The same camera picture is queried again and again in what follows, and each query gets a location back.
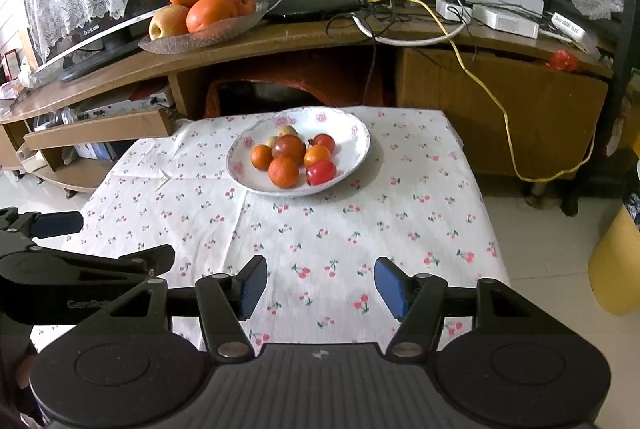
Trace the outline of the small orange tangerine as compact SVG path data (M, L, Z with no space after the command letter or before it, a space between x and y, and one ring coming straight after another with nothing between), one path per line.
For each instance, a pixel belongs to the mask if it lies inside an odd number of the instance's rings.
M274 158L268 168L271 183L280 189L295 187L299 178L299 167L295 160L288 157Z

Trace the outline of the small red tomato front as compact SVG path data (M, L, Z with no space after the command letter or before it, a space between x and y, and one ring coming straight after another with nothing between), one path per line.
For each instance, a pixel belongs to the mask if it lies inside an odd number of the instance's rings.
M329 159L319 160L306 169L306 180L311 186L322 185L335 178L335 164Z

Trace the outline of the small red tomato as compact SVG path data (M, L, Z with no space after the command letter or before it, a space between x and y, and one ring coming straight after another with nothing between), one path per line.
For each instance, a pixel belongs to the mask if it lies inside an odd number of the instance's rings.
M311 186L322 185L335 178L335 164L329 159L319 160L306 169L306 180Z
M335 141L333 137L329 134L319 133L314 138L309 141L310 146L323 146L329 152L334 152L335 149Z

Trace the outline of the large red tomato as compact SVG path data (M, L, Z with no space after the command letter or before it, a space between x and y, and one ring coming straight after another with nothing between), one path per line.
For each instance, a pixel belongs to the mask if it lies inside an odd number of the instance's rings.
M274 142L271 155L273 159L290 158L297 166L303 166L306 146L303 140L295 134L285 134Z

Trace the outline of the green kiwi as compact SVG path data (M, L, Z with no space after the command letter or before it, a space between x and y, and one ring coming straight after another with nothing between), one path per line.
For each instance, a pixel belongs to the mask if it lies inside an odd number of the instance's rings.
M282 138L285 136L298 137L298 133L292 126L282 126L282 128L278 130L277 138Z
M276 136L270 136L267 141L265 141L265 145L269 148L273 148L274 144L278 141Z

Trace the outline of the small red tomato back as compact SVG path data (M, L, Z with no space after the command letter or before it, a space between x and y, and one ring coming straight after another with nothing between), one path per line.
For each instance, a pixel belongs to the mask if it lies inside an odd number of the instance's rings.
M329 152L334 152L335 149L335 141L333 137L329 134L319 133L314 138L309 141L310 146L323 146Z

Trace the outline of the cherry print white tablecloth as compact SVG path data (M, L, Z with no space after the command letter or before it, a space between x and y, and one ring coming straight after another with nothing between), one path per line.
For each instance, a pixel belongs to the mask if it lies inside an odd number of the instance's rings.
M272 342L386 343L396 331L375 290L376 259L453 286L508 277L460 140L439 111L352 107L371 145L362 165L302 197L250 192L227 172L231 144L265 115L183 123L137 141L89 198L85 224L55 249L115 258L168 244L166 279L190 287L233 274L256 255L268 284L244 324L255 348Z

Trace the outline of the white floral ceramic plate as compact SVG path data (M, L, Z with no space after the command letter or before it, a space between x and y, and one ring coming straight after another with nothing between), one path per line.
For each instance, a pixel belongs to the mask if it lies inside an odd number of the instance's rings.
M281 126L292 126L305 142L317 134L328 134L336 143L332 180L312 185L306 182L306 172L300 170L300 182L290 189L277 188L265 171L250 163L250 150L267 141ZM245 129L228 150L227 172L233 180L250 192L271 197L302 197L328 190L352 175L369 154L371 135L367 126L350 112L329 107L299 107L260 117Z

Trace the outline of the yellow bin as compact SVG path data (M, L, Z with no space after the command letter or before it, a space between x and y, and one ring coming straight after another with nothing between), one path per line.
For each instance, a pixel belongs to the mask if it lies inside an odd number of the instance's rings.
M613 315L639 308L639 230L622 206L588 262L591 290Z

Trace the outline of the glass fruit dish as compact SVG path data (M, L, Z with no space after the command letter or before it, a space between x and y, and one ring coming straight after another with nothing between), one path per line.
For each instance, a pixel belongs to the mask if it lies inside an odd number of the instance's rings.
M155 40L145 37L139 42L139 48L158 55L177 55L221 44L256 27L268 11L268 7L261 6L253 14L223 19L197 32Z

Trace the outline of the wooden tv cabinet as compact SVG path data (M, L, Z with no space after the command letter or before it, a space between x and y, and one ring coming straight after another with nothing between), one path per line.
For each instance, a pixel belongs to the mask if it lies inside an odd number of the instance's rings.
M466 25L444 31L431 19L398 10L390 22L355 16L339 22L262 20L235 39L177 55L143 51L139 42L134 55L71 82L52 81L14 103L1 117L2 167L15 169L18 149L29 146L43 151L56 184L70 184L64 147L163 136L181 117L241 114L250 110L258 84L303 91L328 107L440 110L480 174L570 178L601 147L604 68L581 60L576 72L552 69L547 62L556 46L543 40ZM38 133L30 124L147 81L168 88L174 103L55 132Z

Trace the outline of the yellow apple in dish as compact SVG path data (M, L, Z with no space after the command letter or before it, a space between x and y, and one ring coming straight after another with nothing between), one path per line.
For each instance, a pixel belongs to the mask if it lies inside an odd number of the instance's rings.
M188 32L186 28L186 15L189 9L186 6L170 4L160 8L152 17L149 24L149 37L152 41L182 36Z

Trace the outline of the red plastic bag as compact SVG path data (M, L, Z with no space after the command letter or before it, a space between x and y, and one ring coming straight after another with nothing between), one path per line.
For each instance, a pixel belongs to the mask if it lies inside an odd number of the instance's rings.
M557 71L576 72L579 68L579 59L572 52L560 48L551 55L547 65Z

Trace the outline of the white adapter box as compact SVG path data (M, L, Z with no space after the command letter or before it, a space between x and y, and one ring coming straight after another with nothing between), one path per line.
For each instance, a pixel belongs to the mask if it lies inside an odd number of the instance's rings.
M443 19L450 20L450 22L464 22L465 25L469 25L473 16L472 8L451 3L446 0L436 1L436 12Z

